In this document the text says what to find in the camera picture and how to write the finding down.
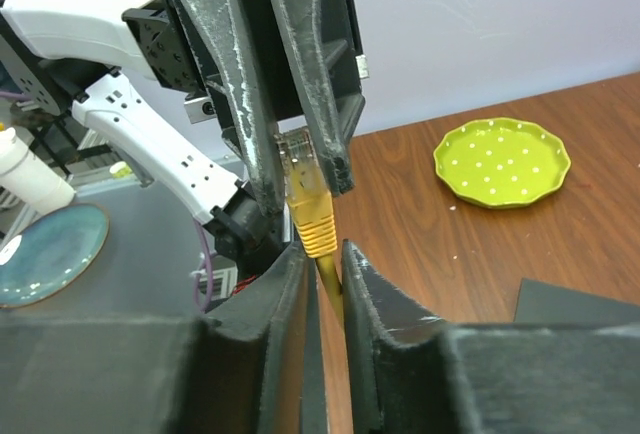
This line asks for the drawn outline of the black network switch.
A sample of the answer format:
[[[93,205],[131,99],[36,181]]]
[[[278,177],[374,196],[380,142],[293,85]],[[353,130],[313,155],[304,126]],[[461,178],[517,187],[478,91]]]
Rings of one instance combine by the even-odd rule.
[[[622,325],[639,322],[639,306],[523,278],[513,321],[521,324]]]

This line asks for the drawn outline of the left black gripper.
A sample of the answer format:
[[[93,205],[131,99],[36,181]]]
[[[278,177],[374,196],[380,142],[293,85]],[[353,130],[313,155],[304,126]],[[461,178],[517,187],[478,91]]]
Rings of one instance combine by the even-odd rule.
[[[180,23],[195,29],[189,46],[200,39],[221,75],[255,199],[268,217],[284,204],[275,119],[304,113],[331,193],[353,188],[335,98],[362,91],[356,57],[363,53],[354,0],[271,2],[276,19],[270,0],[172,0]],[[327,68],[323,43],[337,41],[347,48]]]

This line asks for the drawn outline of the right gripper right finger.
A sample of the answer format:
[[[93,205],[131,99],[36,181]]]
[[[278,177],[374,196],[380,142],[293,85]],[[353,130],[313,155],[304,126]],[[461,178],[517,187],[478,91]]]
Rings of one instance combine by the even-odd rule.
[[[358,433],[635,433],[639,322],[455,324],[342,250]]]

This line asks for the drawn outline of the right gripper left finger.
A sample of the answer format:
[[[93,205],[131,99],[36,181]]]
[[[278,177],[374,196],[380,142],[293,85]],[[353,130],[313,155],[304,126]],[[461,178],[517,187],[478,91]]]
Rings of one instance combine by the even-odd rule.
[[[298,432],[309,270],[292,243],[206,317],[4,317],[2,431]]]

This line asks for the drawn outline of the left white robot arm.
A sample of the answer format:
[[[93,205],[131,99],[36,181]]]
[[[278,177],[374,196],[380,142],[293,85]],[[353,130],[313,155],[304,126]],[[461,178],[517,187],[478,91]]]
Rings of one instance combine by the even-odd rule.
[[[1,0],[1,60],[163,183],[251,275],[288,210],[308,257],[337,248],[365,105],[354,0]]]

